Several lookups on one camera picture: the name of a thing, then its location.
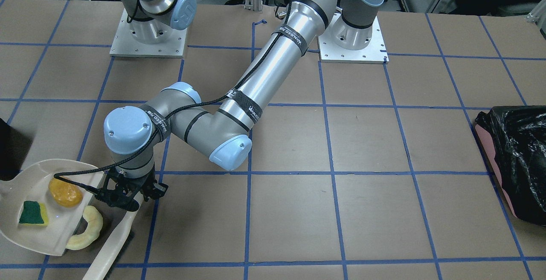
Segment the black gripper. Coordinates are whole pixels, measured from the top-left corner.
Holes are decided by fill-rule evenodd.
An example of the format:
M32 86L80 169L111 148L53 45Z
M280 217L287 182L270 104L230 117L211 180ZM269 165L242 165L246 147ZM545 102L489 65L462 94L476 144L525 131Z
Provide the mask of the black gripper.
M142 177L130 179L124 173L110 169L94 198L105 202L111 208L135 212L140 207L140 203L135 198L138 193L143 195L143 200L146 202L148 199L162 198L168 188L169 185L155 179L154 170Z

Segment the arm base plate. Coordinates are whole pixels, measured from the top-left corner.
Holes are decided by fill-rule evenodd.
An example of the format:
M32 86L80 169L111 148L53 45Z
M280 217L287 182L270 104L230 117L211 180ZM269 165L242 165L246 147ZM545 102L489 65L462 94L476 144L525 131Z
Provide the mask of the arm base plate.
M326 63L371 63L389 62L378 17L371 27L350 27L335 13L330 26L318 37L320 60Z
M178 31L157 20L128 23L124 10L110 49L114 57L183 58L187 29Z

